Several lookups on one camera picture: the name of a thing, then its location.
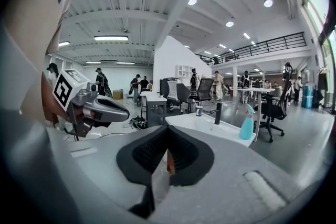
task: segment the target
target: ceiling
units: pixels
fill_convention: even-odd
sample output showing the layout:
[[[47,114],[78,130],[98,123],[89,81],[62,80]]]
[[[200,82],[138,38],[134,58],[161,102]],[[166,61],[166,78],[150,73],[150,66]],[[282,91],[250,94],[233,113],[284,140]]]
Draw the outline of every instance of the ceiling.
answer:
[[[264,61],[260,63],[253,63],[250,65],[244,65],[244,66],[238,66],[237,67],[237,73],[238,75],[242,75],[245,70],[247,70],[249,73],[257,73],[255,68],[258,69],[260,72],[264,72],[266,74],[281,74],[284,68],[284,65],[286,62],[290,62],[290,64],[293,67],[293,70],[298,69],[307,61],[308,57],[298,57],[298,58],[291,58],[289,60],[281,59],[281,60],[273,60],[273,61]],[[225,73],[233,73],[233,68],[220,68],[218,67],[216,70],[219,71],[219,73],[224,77],[232,77],[232,75],[225,74]]]
[[[155,46],[160,46],[167,35],[190,46],[193,52],[211,48],[212,53],[222,54],[225,50],[216,48],[220,42],[230,40],[232,48],[249,44],[242,39],[242,33],[246,31],[254,38],[250,27],[256,24],[256,16],[265,23],[267,18],[288,13],[286,0],[275,0],[269,9],[263,6],[264,0],[197,0],[193,6],[187,2],[71,0],[60,36],[60,42],[68,41],[70,45],[60,47],[59,54],[84,64],[111,60],[151,65]],[[228,20],[235,25],[227,28]],[[103,35],[127,35],[129,41],[93,39]]]

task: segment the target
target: floor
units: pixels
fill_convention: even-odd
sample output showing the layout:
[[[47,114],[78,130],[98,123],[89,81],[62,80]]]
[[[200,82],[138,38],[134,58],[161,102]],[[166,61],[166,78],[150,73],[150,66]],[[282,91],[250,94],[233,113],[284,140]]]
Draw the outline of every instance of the floor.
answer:
[[[246,105],[239,104],[234,113],[235,100],[224,97],[224,110],[221,120],[241,127],[246,112]],[[129,124],[129,120],[140,116],[140,107],[131,99],[120,100],[129,111],[130,118],[124,122],[112,123],[108,128],[92,128],[87,137],[80,140],[97,139],[123,133],[135,132],[137,129]],[[204,113],[216,108],[215,101],[203,101]],[[273,130],[273,143],[269,143],[266,129],[260,129],[258,141],[250,146],[258,154],[278,165],[291,175],[302,188],[324,177],[333,160],[333,150],[329,146],[330,133],[328,126],[332,126],[334,117],[330,114],[312,109],[302,108],[291,104],[287,110],[287,117],[282,121],[275,120],[274,125],[282,128],[285,136]],[[167,116],[178,115],[178,110],[170,112]],[[64,134],[65,141],[73,141],[74,137]]]

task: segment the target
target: teal spray bottle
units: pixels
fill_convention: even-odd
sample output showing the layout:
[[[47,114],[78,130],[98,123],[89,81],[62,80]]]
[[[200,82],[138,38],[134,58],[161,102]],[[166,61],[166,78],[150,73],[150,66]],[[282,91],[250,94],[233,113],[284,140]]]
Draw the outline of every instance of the teal spray bottle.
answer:
[[[246,119],[242,124],[239,132],[239,138],[243,140],[249,140],[253,134],[253,113],[254,109],[252,106],[247,104]]]

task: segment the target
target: black metal railing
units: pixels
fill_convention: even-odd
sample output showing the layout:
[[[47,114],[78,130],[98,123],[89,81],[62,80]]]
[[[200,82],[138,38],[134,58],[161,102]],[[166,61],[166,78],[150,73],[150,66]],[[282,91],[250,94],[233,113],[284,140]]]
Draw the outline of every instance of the black metal railing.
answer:
[[[255,45],[246,46],[243,48],[229,51],[224,54],[218,55],[213,58],[198,55],[207,65],[213,66],[223,62],[229,62],[249,56],[255,56],[259,54],[266,54],[278,50],[286,50],[297,47],[306,46],[304,32],[291,34],[279,38],[266,40],[256,43]]]

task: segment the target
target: ceiling light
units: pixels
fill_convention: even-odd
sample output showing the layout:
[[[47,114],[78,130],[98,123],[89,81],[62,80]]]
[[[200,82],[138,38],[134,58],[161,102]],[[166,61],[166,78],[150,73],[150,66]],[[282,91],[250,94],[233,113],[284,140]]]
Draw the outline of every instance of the ceiling light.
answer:
[[[243,33],[243,35],[247,38],[247,39],[250,39],[250,36],[246,33]]]
[[[64,41],[64,42],[61,42],[61,43],[58,44],[59,47],[60,46],[65,46],[65,45],[70,45],[70,42]]]
[[[265,0],[264,2],[264,6],[269,8],[269,7],[272,7],[273,5],[273,0]]]
[[[229,21],[229,22],[226,23],[226,26],[227,26],[227,27],[231,27],[231,26],[233,26],[233,25],[234,25],[234,23],[231,22],[231,21]]]
[[[101,36],[94,37],[96,41],[128,41],[127,36]]]
[[[189,0],[188,5],[195,5],[197,0]]]

